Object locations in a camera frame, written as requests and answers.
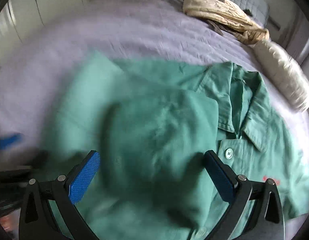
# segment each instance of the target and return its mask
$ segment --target white wall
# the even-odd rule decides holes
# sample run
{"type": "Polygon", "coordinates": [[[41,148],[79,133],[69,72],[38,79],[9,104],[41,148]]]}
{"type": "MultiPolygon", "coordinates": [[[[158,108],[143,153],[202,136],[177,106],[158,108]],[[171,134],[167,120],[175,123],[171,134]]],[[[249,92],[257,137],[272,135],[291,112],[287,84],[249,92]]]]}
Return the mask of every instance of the white wall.
{"type": "Polygon", "coordinates": [[[297,4],[294,0],[265,0],[270,7],[269,15],[281,25],[280,31],[276,31],[271,25],[267,25],[271,38],[276,41],[282,31],[294,20],[297,4]]]}
{"type": "Polygon", "coordinates": [[[82,4],[82,0],[9,0],[0,13],[0,63],[35,31],[82,4]]]}

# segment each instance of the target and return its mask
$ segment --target beige cloth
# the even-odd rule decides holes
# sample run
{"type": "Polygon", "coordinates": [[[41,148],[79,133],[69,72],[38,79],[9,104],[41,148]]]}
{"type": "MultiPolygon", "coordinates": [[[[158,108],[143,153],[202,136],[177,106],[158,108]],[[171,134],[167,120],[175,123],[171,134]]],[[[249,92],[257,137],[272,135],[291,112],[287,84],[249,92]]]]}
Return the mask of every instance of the beige cloth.
{"type": "Polygon", "coordinates": [[[244,44],[268,40],[269,31],[251,20],[238,5],[229,0],[184,0],[183,12],[219,22],[234,30],[236,38],[244,44]]]}
{"type": "Polygon", "coordinates": [[[292,108],[306,111],[309,107],[309,81],[298,63],[278,44],[258,41],[253,50],[264,74],[285,96],[292,108]]]}

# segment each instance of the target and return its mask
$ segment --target metal screw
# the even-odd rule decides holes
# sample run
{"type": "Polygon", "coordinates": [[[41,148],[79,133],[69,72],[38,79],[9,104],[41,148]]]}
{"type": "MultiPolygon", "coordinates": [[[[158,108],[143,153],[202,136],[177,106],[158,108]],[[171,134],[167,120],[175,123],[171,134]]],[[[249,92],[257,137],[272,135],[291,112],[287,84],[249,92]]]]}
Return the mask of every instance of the metal screw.
{"type": "Polygon", "coordinates": [[[59,180],[59,181],[64,181],[64,180],[65,180],[65,175],[60,175],[60,176],[58,177],[58,180],[59,180]]]}
{"type": "Polygon", "coordinates": [[[274,182],[273,179],[267,179],[267,181],[268,181],[268,183],[269,183],[270,185],[274,185],[274,184],[275,184],[275,182],[274,182]]]}
{"type": "Polygon", "coordinates": [[[35,179],[30,179],[30,180],[29,180],[29,184],[30,184],[30,185],[33,185],[34,183],[35,183],[35,179]]]}
{"type": "Polygon", "coordinates": [[[245,180],[247,180],[247,177],[240,174],[240,175],[238,175],[238,179],[240,179],[241,181],[245,181],[245,180]]]}

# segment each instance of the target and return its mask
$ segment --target bed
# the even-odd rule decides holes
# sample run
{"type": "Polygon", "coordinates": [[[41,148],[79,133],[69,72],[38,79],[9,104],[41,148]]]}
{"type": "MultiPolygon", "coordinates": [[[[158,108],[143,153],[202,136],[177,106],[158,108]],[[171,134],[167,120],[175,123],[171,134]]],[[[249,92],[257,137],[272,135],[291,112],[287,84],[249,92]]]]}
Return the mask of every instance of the bed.
{"type": "MultiPolygon", "coordinates": [[[[268,7],[262,13],[258,8],[255,3],[252,13],[265,24],[268,7]]],[[[200,65],[232,61],[262,73],[250,47],[184,15],[180,0],[97,0],[46,27],[1,64],[0,136],[21,132],[24,137],[18,146],[0,153],[0,168],[25,163],[36,155],[45,118],[80,62],[93,50],[109,58],[159,57],[200,65]]],[[[294,112],[264,80],[272,105],[302,148],[303,161],[309,163],[308,113],[294,112]]]]}

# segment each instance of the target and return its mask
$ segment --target green shirt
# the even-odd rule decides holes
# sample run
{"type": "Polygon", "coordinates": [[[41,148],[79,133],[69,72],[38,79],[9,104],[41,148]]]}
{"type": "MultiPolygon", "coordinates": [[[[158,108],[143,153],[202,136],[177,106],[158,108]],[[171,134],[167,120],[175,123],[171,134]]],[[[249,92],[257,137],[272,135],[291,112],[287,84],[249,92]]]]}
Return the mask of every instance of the green shirt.
{"type": "Polygon", "coordinates": [[[100,239],[204,239],[228,206],[201,164],[210,149],[236,174],[274,178],[285,219],[309,211],[309,167],[260,74],[231,62],[111,62],[95,53],[62,95],[42,147],[50,155],[40,181],[67,174],[90,150],[101,154],[76,205],[100,239]]]}

